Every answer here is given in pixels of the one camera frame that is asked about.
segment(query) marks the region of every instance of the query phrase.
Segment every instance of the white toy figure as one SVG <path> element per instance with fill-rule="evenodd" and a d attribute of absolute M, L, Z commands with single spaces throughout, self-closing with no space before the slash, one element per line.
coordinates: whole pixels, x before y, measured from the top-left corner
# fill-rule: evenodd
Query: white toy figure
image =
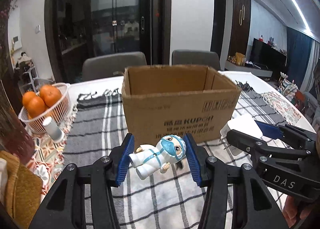
<path fill-rule="evenodd" d="M 129 154 L 129 158 L 139 178 L 146 179 L 158 169 L 161 173 L 166 173 L 170 164 L 177 163 L 185 155 L 184 140 L 177 135 L 167 135 L 160 139 L 156 147 L 140 145 L 136 153 Z"/>

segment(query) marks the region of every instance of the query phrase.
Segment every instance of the finger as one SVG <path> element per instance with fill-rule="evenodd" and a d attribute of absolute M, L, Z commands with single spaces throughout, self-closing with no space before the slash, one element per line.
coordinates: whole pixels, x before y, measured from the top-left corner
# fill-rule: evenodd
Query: finger
<path fill-rule="evenodd" d="M 314 206 L 315 206 L 314 204 L 306 206 L 300 214 L 300 219 L 305 219 L 310 214 Z"/>
<path fill-rule="evenodd" d="M 282 212 L 282 214 L 283 214 L 284 219 L 286 220 L 289 227 L 292 227 L 296 223 L 297 219 L 296 218 L 290 219 L 285 210 Z"/>
<path fill-rule="evenodd" d="M 287 213 L 290 219 L 296 217 L 298 210 L 293 197 L 287 196 L 283 210 Z"/>

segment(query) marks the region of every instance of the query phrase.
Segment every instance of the chair backrest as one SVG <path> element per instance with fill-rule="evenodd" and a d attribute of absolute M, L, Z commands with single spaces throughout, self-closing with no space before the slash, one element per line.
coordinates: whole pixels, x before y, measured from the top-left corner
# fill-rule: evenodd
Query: chair backrest
<path fill-rule="evenodd" d="M 82 80 L 89 81 L 120 76 L 129 66 L 146 65 L 142 52 L 127 52 L 104 55 L 87 59 L 82 66 Z"/>
<path fill-rule="evenodd" d="M 177 64 L 208 65 L 221 70 L 218 54 L 209 51 L 175 50 L 172 52 L 172 65 Z"/>

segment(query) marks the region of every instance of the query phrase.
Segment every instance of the blue curtain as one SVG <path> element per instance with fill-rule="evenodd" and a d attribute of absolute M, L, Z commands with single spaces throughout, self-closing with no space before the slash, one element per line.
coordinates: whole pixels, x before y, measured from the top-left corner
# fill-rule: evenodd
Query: blue curtain
<path fill-rule="evenodd" d="M 301 87 L 307 70 L 313 39 L 287 27 L 288 80 Z"/>

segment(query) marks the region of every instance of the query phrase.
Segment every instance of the fruit basket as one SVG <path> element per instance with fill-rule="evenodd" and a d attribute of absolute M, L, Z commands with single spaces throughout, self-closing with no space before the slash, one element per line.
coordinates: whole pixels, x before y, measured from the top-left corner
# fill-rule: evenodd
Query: fruit basket
<path fill-rule="evenodd" d="M 44 111 L 42 114 L 40 114 L 39 116 L 33 119 L 28 118 L 28 111 L 26 110 L 25 107 L 22 107 L 18 115 L 18 118 L 22 122 L 24 122 L 26 125 L 28 125 L 31 131 L 34 133 L 45 132 L 42 122 L 46 117 L 51 116 L 55 120 L 55 122 L 59 124 L 69 111 L 70 97 L 69 97 L 68 90 L 69 90 L 70 84 L 56 83 L 56 84 L 52 84 L 52 86 L 59 89 L 62 94 L 62 97 L 52 107 L 50 107 L 49 109 Z"/>

